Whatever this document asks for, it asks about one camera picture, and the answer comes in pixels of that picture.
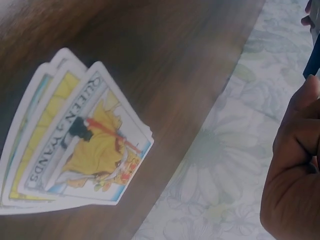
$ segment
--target skin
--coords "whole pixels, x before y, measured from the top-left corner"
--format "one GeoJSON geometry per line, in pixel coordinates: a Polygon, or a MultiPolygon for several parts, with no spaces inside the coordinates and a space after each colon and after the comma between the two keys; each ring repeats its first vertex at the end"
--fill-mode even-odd
{"type": "Polygon", "coordinates": [[[320,82],[293,95],[273,144],[260,220],[277,240],[320,239],[320,82]]]}

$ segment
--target tarot card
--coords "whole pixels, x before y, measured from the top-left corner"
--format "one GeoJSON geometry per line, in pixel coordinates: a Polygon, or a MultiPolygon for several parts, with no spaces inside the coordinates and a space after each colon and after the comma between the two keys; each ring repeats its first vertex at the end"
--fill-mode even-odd
{"type": "MultiPolygon", "coordinates": [[[[14,152],[2,193],[4,205],[33,207],[32,203],[41,200],[39,197],[20,194],[17,191],[18,183],[42,136],[83,75],[80,67],[66,61],[47,86],[36,110],[32,111],[32,118],[27,123],[14,152]]],[[[21,104],[23,108],[28,107],[27,102],[21,101],[21,104]]]]}
{"type": "Polygon", "coordinates": [[[101,62],[74,89],[34,151],[18,191],[115,205],[150,150],[150,132],[101,62]]]}
{"type": "Polygon", "coordinates": [[[74,55],[68,48],[62,48],[60,49],[55,56],[52,58],[50,64],[57,68],[60,69],[62,65],[66,61],[72,61],[74,62],[79,68],[81,68],[84,72],[87,71],[87,67],[74,55]]]}
{"type": "MultiPolygon", "coordinates": [[[[28,87],[25,90],[18,109],[9,129],[0,160],[0,189],[3,189],[7,179],[8,170],[11,167],[12,159],[15,155],[21,137],[30,122],[35,109],[38,106],[44,92],[50,85],[56,69],[49,63],[44,63],[34,73],[28,87]]],[[[0,210],[4,207],[0,200],[0,210]]]]}

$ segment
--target dark object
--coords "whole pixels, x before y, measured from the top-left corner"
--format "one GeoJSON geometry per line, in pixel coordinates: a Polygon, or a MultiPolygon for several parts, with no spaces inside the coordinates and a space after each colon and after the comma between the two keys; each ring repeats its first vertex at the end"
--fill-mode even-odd
{"type": "Polygon", "coordinates": [[[316,39],[309,61],[306,64],[306,67],[303,71],[304,78],[307,79],[307,77],[310,74],[316,75],[319,68],[320,68],[320,37],[316,39]]]}
{"type": "Polygon", "coordinates": [[[1,2],[0,146],[33,73],[63,47],[87,67],[103,62],[155,143],[118,205],[0,216],[0,239],[131,240],[226,85],[264,2],[1,2]]]}
{"type": "Polygon", "coordinates": [[[92,131],[87,129],[84,123],[84,119],[79,116],[74,120],[72,126],[69,129],[69,133],[72,136],[78,136],[86,142],[89,142],[91,137],[93,136],[92,131]]]}

